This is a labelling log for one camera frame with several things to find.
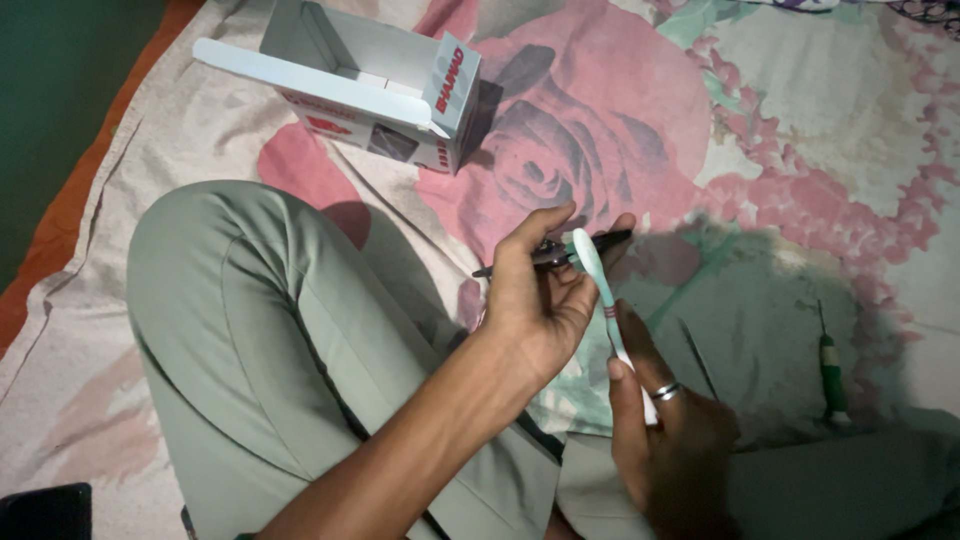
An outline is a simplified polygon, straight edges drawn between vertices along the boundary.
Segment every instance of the ring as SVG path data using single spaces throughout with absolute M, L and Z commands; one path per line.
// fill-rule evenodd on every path
M 679 382 L 671 382 L 671 383 L 667 384 L 666 386 L 664 386 L 663 388 L 661 388 L 660 390 L 657 390 L 657 391 L 654 392 L 653 394 L 650 394 L 650 399 L 651 399 L 651 400 L 660 400 L 660 401 L 662 401 L 662 402 L 668 401 L 668 400 L 670 400 L 671 398 L 673 398 L 674 396 L 676 396 L 677 394 L 679 394 L 679 393 L 680 393 L 680 390 L 681 390 L 683 387 L 684 387 L 684 386 L 683 386 L 682 384 L 680 384 Z

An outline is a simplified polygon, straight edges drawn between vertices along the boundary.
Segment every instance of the open box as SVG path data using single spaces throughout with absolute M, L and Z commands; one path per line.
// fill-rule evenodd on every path
M 480 55 L 301 0 L 277 0 L 260 52 L 202 38 L 199 61 L 273 86 L 317 135 L 455 173 L 477 101 Z

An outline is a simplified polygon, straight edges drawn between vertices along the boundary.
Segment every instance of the grey-green pants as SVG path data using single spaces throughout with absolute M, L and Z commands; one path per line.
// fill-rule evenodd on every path
M 133 236 L 127 296 L 201 540 L 263 528 L 440 362 L 336 226 L 261 184 L 157 201 Z M 883 537 L 957 502 L 957 457 L 946 439 L 903 431 L 740 454 L 731 507 L 748 537 Z M 516 425 L 429 510 L 455 540 L 539 539 L 555 497 L 591 540 L 649 535 L 609 439 L 571 434 L 561 470 Z M 436 534 L 421 519 L 408 536 Z
M 127 300 L 202 540 L 263 528 L 440 361 L 335 225 L 262 184 L 158 200 L 133 235 Z M 514 426 L 429 510 L 456 539 L 542 538 L 559 472 Z M 435 537 L 423 520 L 408 536 Z

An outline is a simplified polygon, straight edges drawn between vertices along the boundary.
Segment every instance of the left hand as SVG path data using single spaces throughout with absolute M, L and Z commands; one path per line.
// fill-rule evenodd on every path
M 478 331 L 512 344 L 516 376 L 534 392 L 556 377 L 573 356 L 599 295 L 593 279 L 572 265 L 537 273 L 530 257 L 546 235 L 565 223 L 576 208 L 571 201 L 561 207 L 534 210 L 493 251 L 487 314 Z M 624 213 L 611 230 L 631 230 L 635 225 L 636 218 Z M 630 244 L 621 242 L 610 248 L 603 256 L 605 269 L 619 260 Z

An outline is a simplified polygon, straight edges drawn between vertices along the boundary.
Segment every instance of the white toothbrush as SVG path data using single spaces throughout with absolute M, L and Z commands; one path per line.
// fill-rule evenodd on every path
M 616 312 L 614 311 L 613 293 L 610 285 L 607 283 L 607 277 L 603 273 L 603 262 L 600 261 L 600 254 L 597 253 L 596 246 L 593 245 L 593 239 L 583 229 L 573 230 L 573 248 L 577 252 L 580 263 L 584 270 L 593 278 L 593 282 L 600 289 L 600 301 L 603 303 L 603 314 L 607 319 L 607 335 L 613 344 L 613 351 L 616 357 L 623 361 L 634 371 L 634 364 L 627 356 L 627 350 L 623 346 L 623 336 L 620 335 L 620 327 L 616 324 Z M 646 389 L 640 387 L 643 392 L 643 416 L 647 426 L 657 424 L 657 409 L 654 407 L 654 401 L 650 399 L 650 394 Z

